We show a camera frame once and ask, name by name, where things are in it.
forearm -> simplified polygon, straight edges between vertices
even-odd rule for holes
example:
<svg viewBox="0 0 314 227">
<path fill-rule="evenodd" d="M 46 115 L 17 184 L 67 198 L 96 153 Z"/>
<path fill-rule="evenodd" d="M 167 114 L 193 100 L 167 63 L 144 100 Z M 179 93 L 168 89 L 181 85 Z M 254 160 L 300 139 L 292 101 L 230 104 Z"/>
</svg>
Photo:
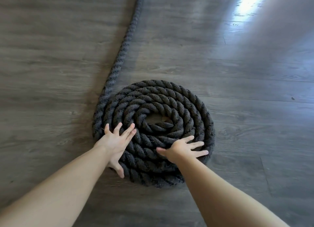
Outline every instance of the forearm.
<svg viewBox="0 0 314 227">
<path fill-rule="evenodd" d="M 9 206 L 0 226 L 72 226 L 108 161 L 104 149 L 89 150 Z"/>
<path fill-rule="evenodd" d="M 288 226 L 266 207 L 230 185 L 196 158 L 182 158 L 177 165 L 208 226 Z"/>
</svg>

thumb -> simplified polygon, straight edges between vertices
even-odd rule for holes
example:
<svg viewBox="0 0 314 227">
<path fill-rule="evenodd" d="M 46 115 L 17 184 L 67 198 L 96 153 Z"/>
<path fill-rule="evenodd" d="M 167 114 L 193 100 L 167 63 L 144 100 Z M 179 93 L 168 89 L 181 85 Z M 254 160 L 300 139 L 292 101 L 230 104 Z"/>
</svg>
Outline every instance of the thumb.
<svg viewBox="0 0 314 227">
<path fill-rule="evenodd" d="M 114 170 L 116 170 L 119 177 L 124 178 L 124 171 L 123 167 L 117 162 L 110 165 Z"/>
<path fill-rule="evenodd" d="M 161 156 L 166 156 L 166 149 L 161 148 L 161 147 L 157 147 L 156 151 L 161 155 Z"/>
</svg>

rope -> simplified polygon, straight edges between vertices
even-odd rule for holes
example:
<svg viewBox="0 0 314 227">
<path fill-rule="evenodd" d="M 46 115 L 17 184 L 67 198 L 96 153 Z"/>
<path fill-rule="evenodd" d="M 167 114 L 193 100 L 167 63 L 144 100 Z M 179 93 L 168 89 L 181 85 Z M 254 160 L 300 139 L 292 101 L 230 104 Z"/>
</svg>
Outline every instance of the rope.
<svg viewBox="0 0 314 227">
<path fill-rule="evenodd" d="M 132 123 L 137 132 L 119 160 L 124 175 L 130 181 L 143 185 L 162 187 L 184 182 L 177 166 L 156 152 L 156 147 L 169 148 L 180 138 L 194 135 L 194 142 L 205 144 L 199 150 L 209 154 L 198 158 L 204 164 L 214 148 L 214 123 L 205 104 L 191 91 L 163 80 L 148 80 L 133 83 L 113 98 L 112 87 L 126 57 L 135 27 L 139 20 L 143 0 L 136 0 L 131 23 L 124 36 L 119 53 L 101 92 L 93 121 L 93 136 L 99 140 L 104 135 L 104 125 L 114 128 L 123 123 L 123 133 Z M 148 124 L 149 114 L 167 117 L 165 122 Z"/>
</svg>

wooden floor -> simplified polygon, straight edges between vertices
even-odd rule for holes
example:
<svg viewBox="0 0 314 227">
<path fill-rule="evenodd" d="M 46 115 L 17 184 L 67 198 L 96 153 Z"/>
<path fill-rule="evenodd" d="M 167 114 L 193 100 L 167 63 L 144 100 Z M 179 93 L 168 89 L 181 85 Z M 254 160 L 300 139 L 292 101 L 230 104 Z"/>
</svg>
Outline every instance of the wooden floor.
<svg viewBox="0 0 314 227">
<path fill-rule="evenodd" d="M 135 0 L 0 0 L 0 208 L 92 147 Z M 164 79 L 205 102 L 209 163 L 291 226 L 314 226 L 313 0 L 145 0 L 115 91 Z M 186 186 L 106 170 L 75 226 L 204 226 Z"/>
</svg>

hand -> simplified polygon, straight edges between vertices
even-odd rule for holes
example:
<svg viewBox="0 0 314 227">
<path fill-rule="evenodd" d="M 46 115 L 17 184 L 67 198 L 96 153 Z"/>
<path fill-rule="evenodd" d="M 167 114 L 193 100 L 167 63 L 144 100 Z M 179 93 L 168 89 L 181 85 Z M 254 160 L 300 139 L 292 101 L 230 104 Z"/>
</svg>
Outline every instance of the hand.
<svg viewBox="0 0 314 227">
<path fill-rule="evenodd" d="M 119 164 L 119 159 L 121 158 L 125 148 L 136 134 L 136 129 L 134 129 L 135 124 L 132 123 L 127 130 L 119 135 L 119 131 L 122 127 L 122 123 L 119 123 L 116 128 L 113 130 L 113 133 L 109 130 L 109 124 L 105 126 L 104 136 L 96 142 L 94 147 L 103 148 L 107 151 L 110 156 L 107 167 L 111 167 L 116 170 L 119 177 L 124 178 L 123 168 Z"/>
<path fill-rule="evenodd" d="M 198 157 L 207 155 L 208 150 L 192 151 L 192 149 L 195 149 L 197 147 L 201 147 L 204 145 L 204 142 L 202 141 L 195 142 L 195 143 L 187 143 L 193 139 L 194 139 L 194 136 L 182 138 L 175 141 L 171 145 L 170 149 L 157 147 L 156 151 L 160 155 L 167 157 L 167 159 L 174 164 L 176 164 L 176 162 L 180 160 L 181 158 L 188 158 L 188 157 L 198 158 Z"/>
</svg>

